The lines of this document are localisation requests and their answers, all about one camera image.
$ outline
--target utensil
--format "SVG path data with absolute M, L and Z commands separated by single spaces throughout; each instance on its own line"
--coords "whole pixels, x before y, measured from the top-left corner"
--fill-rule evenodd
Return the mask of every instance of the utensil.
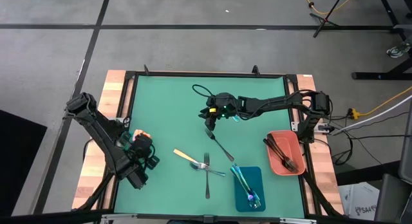
M 229 160 L 231 162 L 233 162 L 234 161 L 233 156 L 230 155 L 222 145 L 220 145 L 220 143 L 217 141 L 216 137 L 214 136 L 213 132 L 211 130 L 207 129 L 207 128 L 205 129 L 205 131 L 206 131 L 206 134 L 209 136 L 209 138 L 214 140 L 220 146 L 220 148 L 223 150 L 223 152 L 225 152 L 227 158 L 229 158 Z
M 256 209 L 261 206 L 260 198 L 256 194 L 255 191 L 253 191 L 249 185 L 247 184 L 245 178 L 243 177 L 243 174 L 235 163 L 233 163 L 232 167 L 230 168 L 230 171 L 233 173 L 233 175 L 238 179 L 240 182 L 241 186 L 243 187 L 243 190 L 246 193 L 248 204 L 250 207 L 253 209 Z
M 174 149 L 173 152 L 174 152 L 175 154 L 177 154 L 178 156 L 181 156 L 181 157 L 185 158 L 186 160 L 188 160 L 188 161 L 190 161 L 190 162 L 199 163 L 199 162 L 197 162 L 196 160 L 193 160 L 193 158 L 191 158 L 190 156 L 186 155 L 185 153 L 183 153 L 183 152 L 181 152 L 181 151 L 179 151 L 179 150 L 177 150 L 177 149 Z
M 209 153 L 205 153 L 205 165 L 209 166 Z M 209 172 L 206 170 L 206 199 L 209 199 L 211 197 L 211 194 L 209 192 Z
M 222 172 L 218 172 L 215 170 L 212 170 L 210 167 L 208 167 L 206 164 L 204 163 L 193 163 L 190 162 L 189 165 L 196 170 L 205 170 L 205 171 L 209 171 L 211 173 L 217 174 L 219 176 L 226 176 L 226 173 L 222 173 Z
M 269 146 L 269 148 L 271 148 L 273 152 L 275 152 L 278 155 L 278 157 L 282 161 L 283 167 L 288 169 L 290 172 L 293 172 L 293 173 L 297 172 L 296 163 L 293 162 L 293 160 L 291 160 L 289 157 L 287 157 L 287 155 L 282 151 L 282 149 L 276 144 L 275 139 L 270 133 L 267 135 L 266 139 L 263 139 L 263 142 L 267 146 Z

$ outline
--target red tray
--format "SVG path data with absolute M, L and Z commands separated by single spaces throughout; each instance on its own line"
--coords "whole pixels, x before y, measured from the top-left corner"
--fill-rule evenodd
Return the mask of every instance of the red tray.
M 278 155 L 273 152 L 269 146 L 266 146 L 272 171 L 281 176 L 295 176 L 302 174 L 305 170 L 305 166 L 301 153 L 301 147 L 296 134 L 293 131 L 271 131 L 269 133 L 272 134 L 279 148 L 287 157 L 293 160 L 297 166 L 297 173 L 290 172 L 288 169 L 283 167 Z

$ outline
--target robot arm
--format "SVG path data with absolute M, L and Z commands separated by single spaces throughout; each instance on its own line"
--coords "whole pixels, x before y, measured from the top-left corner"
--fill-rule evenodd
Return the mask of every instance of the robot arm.
M 329 96 L 316 91 L 297 92 L 265 100 L 242 96 L 235 98 L 230 93 L 219 93 L 207 97 L 207 107 L 200 111 L 199 117 L 205 119 L 205 125 L 210 130 L 214 130 L 216 120 L 221 118 L 238 116 L 242 120 L 248 120 L 258 117 L 264 112 L 294 108 L 306 115 L 305 120 L 298 125 L 298 131 L 296 131 L 298 139 L 312 143 L 314 141 L 314 127 L 320 118 L 330 114 Z M 305 97 L 311 98 L 310 107 L 303 105 Z
M 109 170 L 119 180 L 127 178 L 131 185 L 140 189 L 147 181 L 145 168 L 153 169 L 159 159 L 152 155 L 152 140 L 145 135 L 136 136 L 134 142 L 123 123 L 108 120 L 97 111 L 92 95 L 81 93 L 67 102 L 66 110 L 74 118 L 104 153 Z

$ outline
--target black floor stripe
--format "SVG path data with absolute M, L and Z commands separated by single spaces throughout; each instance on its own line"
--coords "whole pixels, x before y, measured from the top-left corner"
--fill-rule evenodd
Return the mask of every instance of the black floor stripe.
M 95 27 L 94 24 L 0 24 L 0 29 L 83 30 Z
M 98 19 L 96 22 L 96 28 L 91 35 L 91 39 L 89 42 L 88 49 L 86 51 L 86 55 L 84 56 L 83 65 L 79 72 L 79 76 L 76 81 L 75 89 L 71 95 L 72 98 L 76 97 L 80 94 L 80 91 L 83 87 L 84 79 L 86 78 L 86 73 L 89 68 L 91 56 L 93 55 L 93 50 L 95 49 L 95 45 L 97 42 L 98 33 L 100 31 L 99 26 L 102 25 L 104 15 L 108 8 L 109 0 L 103 0 L 102 8 L 100 9 L 100 13 L 98 15 Z M 69 133 L 71 120 L 66 119 L 63 121 L 61 130 L 59 131 L 59 136 L 57 137 L 57 141 L 54 147 L 54 151 L 52 152 L 53 156 L 51 157 L 50 166 L 47 170 L 46 176 L 44 178 L 43 185 L 41 187 L 41 191 L 39 193 L 39 198 L 37 200 L 36 206 L 34 208 L 34 214 L 41 214 L 43 213 L 44 206 L 46 205 L 47 197 L 50 192 L 50 188 L 52 187 L 53 179 L 57 170 L 57 166 L 59 165 L 59 160 L 63 151 L 64 143 L 66 142 L 67 135 Z
M 103 24 L 102 30 L 316 30 L 318 25 L 238 25 L 238 24 Z M 389 31 L 390 25 L 324 26 L 323 30 Z

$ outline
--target tripod leg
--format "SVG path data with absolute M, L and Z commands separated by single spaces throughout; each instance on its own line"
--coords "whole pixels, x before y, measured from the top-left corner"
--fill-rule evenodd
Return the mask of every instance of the tripod leg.
M 326 23 L 326 20 L 324 19 L 321 23 L 321 25 L 319 25 L 319 27 L 317 27 L 316 32 L 314 33 L 314 38 L 317 37 L 317 34 L 319 34 L 319 32 L 321 31 L 321 29 L 323 28 L 324 24 Z
M 322 22 L 322 21 L 324 20 L 323 17 L 320 17 L 320 16 L 315 15 L 315 14 L 313 14 L 313 13 L 310 13 L 309 15 L 310 15 L 311 17 L 318 18 L 318 20 L 319 20 L 320 22 Z
M 323 28 L 323 26 L 324 26 L 324 24 L 325 24 L 326 22 L 328 22 L 328 23 L 330 23 L 330 24 L 332 24 L 332 25 L 334 25 L 334 26 L 337 26 L 337 24 L 328 21 L 328 18 L 329 18 L 329 16 L 330 16 L 330 14 L 332 14 L 332 12 L 335 10 L 335 7 L 336 7 L 336 5 L 339 3 L 339 1 L 340 1 L 340 0 L 336 0 L 336 3 L 333 5 L 333 7 L 332 7 L 332 9 L 329 11 L 328 15 L 323 19 L 322 24 L 319 25 L 319 27 L 317 28 L 317 30 L 316 30 L 316 32 L 315 32 L 315 34 L 314 34 L 314 38 L 317 37 L 317 34 L 319 34 L 319 32 L 321 31 L 321 29 Z

